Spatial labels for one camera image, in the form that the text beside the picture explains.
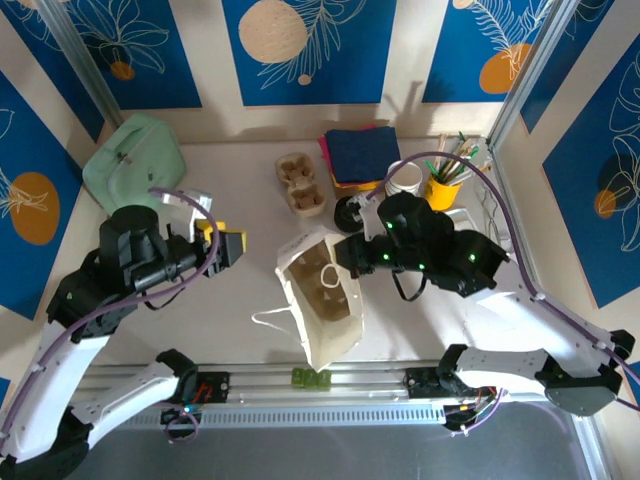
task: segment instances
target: yellow cup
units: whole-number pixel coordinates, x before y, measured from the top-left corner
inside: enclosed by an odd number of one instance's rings
[[[432,210],[447,210],[453,205],[461,186],[462,183],[451,187],[442,185],[438,183],[432,175],[429,177],[429,180],[427,180],[427,185],[424,188],[424,198],[427,199]]]

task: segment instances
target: mint green container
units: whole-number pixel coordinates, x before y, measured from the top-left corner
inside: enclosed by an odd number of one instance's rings
[[[186,166],[171,127],[162,120],[137,113],[89,159],[82,170],[84,183],[96,201],[112,215],[126,205],[157,210],[161,202],[151,187],[176,187]]]

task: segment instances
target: white cup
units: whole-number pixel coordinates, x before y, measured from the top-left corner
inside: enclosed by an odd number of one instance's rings
[[[400,164],[401,160],[392,163],[387,173]],[[393,177],[389,179],[384,189],[387,196],[395,195],[400,192],[409,192],[412,195],[418,195],[420,185],[422,184],[422,170],[415,163],[407,163],[398,170]]]

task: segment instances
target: cardboard egg carton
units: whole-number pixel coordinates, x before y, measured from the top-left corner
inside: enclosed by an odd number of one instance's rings
[[[276,175],[287,187],[287,204],[301,218],[319,215],[327,205],[327,196],[315,181],[311,157],[306,153],[290,153],[276,160]]]

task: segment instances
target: stack of fabric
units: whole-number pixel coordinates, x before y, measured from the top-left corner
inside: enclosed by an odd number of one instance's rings
[[[400,160],[396,130],[367,126],[361,130],[329,130],[318,139],[336,198],[373,190]]]

